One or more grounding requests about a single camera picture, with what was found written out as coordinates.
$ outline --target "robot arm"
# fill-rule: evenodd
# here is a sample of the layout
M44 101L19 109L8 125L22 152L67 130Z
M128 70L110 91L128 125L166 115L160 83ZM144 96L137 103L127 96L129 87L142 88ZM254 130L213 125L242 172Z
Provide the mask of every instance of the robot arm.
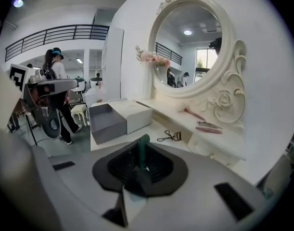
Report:
M50 138L57 138L61 132L60 115L57 111L64 105L68 90L77 87L74 79L46 80L43 73L37 71L31 76L24 88L24 105L33 112L43 131Z

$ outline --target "pink makeup brush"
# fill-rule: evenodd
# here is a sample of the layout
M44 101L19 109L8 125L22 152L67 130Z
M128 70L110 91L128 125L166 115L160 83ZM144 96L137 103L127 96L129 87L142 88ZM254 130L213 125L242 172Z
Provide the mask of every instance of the pink makeup brush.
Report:
M200 130L202 132L206 132L206 133L217 133L217 134L223 134L222 131L220 130L216 130L214 128L201 128L201 127L196 127L197 130Z
M196 114L196 113L193 112L193 111L190 111L189 108L188 108L188 105L185 104L185 103L179 103L179 104L176 106L176 110L177 110L177 112L185 111L185 112L191 114L192 116L194 116L194 117L196 117L196 118L198 118L198 119L201 119L201 120L205 121L205 119L204 119L202 116Z

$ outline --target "black metal railing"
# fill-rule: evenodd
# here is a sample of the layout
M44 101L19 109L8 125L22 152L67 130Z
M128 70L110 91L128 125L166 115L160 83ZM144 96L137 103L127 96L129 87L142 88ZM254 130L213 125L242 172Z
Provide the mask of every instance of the black metal railing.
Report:
M109 26L68 25L49 28L16 41L6 48L5 61L35 47L64 40L105 40Z
M173 52L171 49L167 48L166 46L158 42L155 43L155 52L159 54L160 56L164 56L167 59L170 59L179 65L181 65L182 63L182 56L178 55L177 53Z

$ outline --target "ceiling light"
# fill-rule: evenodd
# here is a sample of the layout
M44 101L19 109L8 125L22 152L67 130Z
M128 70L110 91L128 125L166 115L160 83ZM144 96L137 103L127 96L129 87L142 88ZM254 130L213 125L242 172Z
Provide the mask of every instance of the ceiling light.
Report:
M189 30L186 30L186 31L184 31L184 34L185 34L185 35L191 35L191 34L192 34L192 32L191 32L191 31L189 31Z
M23 6L23 0L14 0L13 5L16 8L22 7Z

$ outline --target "window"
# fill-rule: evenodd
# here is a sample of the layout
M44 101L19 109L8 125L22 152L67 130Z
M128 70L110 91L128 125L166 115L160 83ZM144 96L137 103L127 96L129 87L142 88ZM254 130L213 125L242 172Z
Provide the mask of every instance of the window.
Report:
M213 64L215 63L216 59L217 59L217 54L216 54L215 50L213 50L213 49L197 50L196 68L198 67L198 68L210 69L213 66ZM196 72L194 82L201 79L206 73L207 73L207 71Z

